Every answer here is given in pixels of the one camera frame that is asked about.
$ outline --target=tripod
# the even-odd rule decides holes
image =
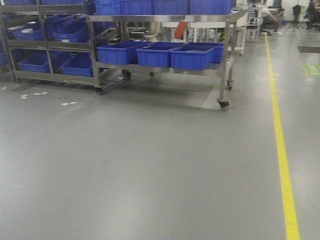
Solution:
[[[284,31],[288,31],[288,29],[293,28],[293,32],[296,32],[296,29],[298,29],[299,33],[301,34],[300,27],[299,27],[299,18],[300,18],[300,13],[301,13],[301,6],[300,5],[295,5],[293,8],[293,20],[291,21],[291,25]]]

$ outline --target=metal shelving unit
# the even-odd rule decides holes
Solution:
[[[105,69],[100,73],[96,66],[96,40],[101,36],[105,38],[113,38],[117,35],[117,30],[106,30],[98,36],[94,35],[93,24],[90,24],[88,17],[88,9],[93,3],[84,1],[83,4],[62,4],[62,5],[41,5],[40,0],[36,0],[37,5],[8,5],[0,6],[0,30],[3,36],[3,48],[6,50],[9,56],[9,65],[2,68],[12,70],[13,80],[16,82],[19,79],[34,79],[45,80],[61,83],[82,84],[96,87],[98,94],[102,94],[102,89],[110,89],[114,87],[115,83],[108,84],[106,80],[111,76],[116,69]],[[71,42],[56,42],[50,41],[47,38],[44,19],[46,15],[73,15],[73,14],[86,14],[86,20],[90,32],[90,39],[88,43],[71,43]],[[6,15],[21,15],[23,17],[6,20]],[[32,41],[32,40],[11,40],[8,38],[7,29],[19,25],[24,25],[31,21],[40,20],[42,32],[44,35],[44,41]],[[12,56],[13,49],[31,49],[31,50],[44,50],[48,56],[50,73],[34,72],[34,71],[22,71],[19,70],[15,64]],[[61,71],[53,70],[52,56],[50,51],[67,51],[67,52],[83,52],[90,53],[93,66],[93,77],[66,75]],[[123,83],[124,80],[120,80],[117,84]]]
[[[127,22],[224,22],[225,23],[225,35],[229,36],[231,30],[231,24],[233,26],[233,37],[231,54],[228,56],[229,40],[226,37],[224,40],[224,58],[223,63],[212,64],[205,70],[186,70],[175,69],[171,67],[145,67],[134,64],[129,65],[117,65],[117,64],[104,64],[96,62],[95,65],[98,68],[109,69],[122,69],[125,77],[130,78],[130,71],[146,71],[151,73],[167,73],[167,74],[185,74],[185,75],[197,75],[197,76],[209,76],[220,78],[220,91],[218,103],[222,110],[227,110],[229,102],[225,99],[226,84],[229,90],[232,89],[232,71],[236,46],[236,29],[237,20],[246,14],[246,9],[240,9],[238,12],[226,14],[226,15],[115,15],[115,16],[101,16],[90,15],[88,16],[89,22],[92,25],[93,22],[121,22],[121,38],[123,41],[128,40],[128,33],[126,31]]]
[[[106,89],[116,87],[117,85],[129,80],[131,78],[130,71],[147,71],[153,73],[168,73],[168,74],[185,74],[185,75],[197,75],[197,76],[209,76],[220,78],[220,91],[218,103],[222,110],[227,110],[229,102],[225,99],[226,85],[230,90],[233,86],[232,71],[236,46],[236,31],[237,20],[243,17],[247,10],[240,9],[238,12],[226,14],[226,15],[89,15],[89,4],[86,0],[84,4],[63,4],[63,5],[41,5],[40,0],[36,0],[37,5],[28,6],[0,6],[0,19],[1,19],[1,32],[4,36],[5,47],[8,49],[10,56],[10,67],[12,69],[12,76],[14,80],[17,79],[35,79],[35,80],[47,80],[53,82],[73,83],[90,85],[96,88],[97,94],[102,94],[103,83],[112,75],[116,70],[121,69],[124,78],[106,84]],[[86,14],[86,22],[89,29],[89,42],[88,43],[68,43],[68,42],[55,42],[47,39],[46,28],[44,18],[46,15],[72,15],[72,14]],[[4,20],[5,15],[25,15],[29,17],[37,17],[40,20],[41,28],[44,33],[44,41],[24,41],[24,40],[10,40],[8,39],[6,29],[9,26],[14,26],[16,22],[9,24]],[[225,35],[229,36],[231,31],[231,25],[233,26],[233,37],[231,54],[228,55],[229,40],[226,37],[224,40],[224,59],[220,64],[212,64],[205,70],[186,70],[175,69],[171,67],[142,67],[134,64],[129,65],[115,65],[115,64],[103,64],[97,61],[96,56],[96,40],[101,37],[94,35],[94,22],[119,22],[119,27],[116,32],[104,32],[103,34],[109,34],[110,39],[120,34],[122,41],[129,39],[128,22],[224,22],[225,23]],[[87,52],[91,53],[92,66],[94,77],[83,77],[65,75],[61,72],[54,72],[52,59],[48,58],[50,65],[50,73],[21,71],[15,66],[11,50],[14,48],[33,49],[33,50],[45,50],[48,56],[50,51],[73,51],[73,52]],[[99,68],[105,69],[103,73],[99,73]]]

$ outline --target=orange hose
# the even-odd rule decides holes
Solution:
[[[176,39],[182,39],[185,33],[185,30],[188,26],[188,23],[185,21],[182,21],[178,24],[178,27],[176,28],[175,32],[174,32],[174,37]]]

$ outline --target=blue plastic bin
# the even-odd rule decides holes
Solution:
[[[210,46],[184,45],[170,51],[171,67],[174,69],[204,70],[212,63]]]
[[[48,57],[44,54],[35,54],[19,62],[18,65],[23,71],[50,73]]]
[[[72,58],[71,52],[68,51],[54,51],[52,53],[53,70],[57,70],[61,65],[65,64]],[[35,54],[18,63],[21,70],[50,73],[49,60],[47,54]]]
[[[23,33],[24,29],[33,29],[33,32]],[[15,39],[17,40],[31,40],[31,41],[43,41],[45,40],[43,31],[38,24],[29,24],[19,30],[13,32]]]
[[[82,17],[74,21],[74,23],[86,23],[86,22],[87,22],[86,17]],[[115,23],[113,21],[95,21],[93,23],[93,27],[94,27],[94,33],[98,35],[109,28],[114,28]]]
[[[8,56],[4,52],[4,49],[0,47],[0,66],[4,66],[8,64]]]
[[[64,74],[93,77],[92,61],[88,57],[75,57],[61,66]]]
[[[36,5],[36,0],[4,0],[4,4],[7,6],[13,5]]]
[[[53,24],[46,23],[45,28],[46,28],[47,37],[49,39],[52,38],[53,33],[55,31]],[[24,30],[24,29],[33,29],[33,32],[24,33],[24,32],[22,32],[22,30]],[[13,31],[12,33],[13,33],[15,39],[17,39],[17,40],[30,40],[30,41],[43,41],[43,40],[45,40],[43,31],[41,29],[41,24],[39,21],[37,21],[36,23],[27,24],[24,27]]]
[[[122,15],[153,15],[154,0],[120,0]]]
[[[203,42],[203,43],[198,43],[198,42],[190,42],[187,43],[186,45],[188,46],[208,46],[208,47],[214,47],[214,50],[212,51],[212,62],[213,63],[222,63],[224,61],[224,49],[225,49],[225,44],[222,42]]]
[[[63,64],[72,59],[72,53],[70,51],[54,51],[52,53],[53,69],[59,69]]]
[[[143,41],[125,41],[115,45],[97,47],[99,59],[104,64],[136,64],[138,52],[136,49],[143,48],[152,43]]]
[[[54,30],[58,31],[70,25],[77,18],[76,15],[54,15],[45,19],[48,24],[53,24]]]
[[[191,15],[225,15],[231,10],[230,0],[190,0]]]
[[[154,0],[154,15],[188,15],[189,0]]]
[[[136,49],[140,66],[168,68],[171,66],[170,50],[181,47],[184,43],[156,42],[150,46]]]
[[[89,29],[85,22],[72,23],[54,32],[53,35],[59,42],[87,43],[89,41]]]
[[[121,15],[120,0],[95,0],[97,15]]]

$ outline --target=gray epoxy floor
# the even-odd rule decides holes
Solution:
[[[319,36],[270,37],[303,240],[320,236],[320,79],[300,66],[319,55],[296,46]],[[134,73],[98,96],[2,75],[0,239],[284,240],[264,38],[254,44],[227,112],[207,77]]]

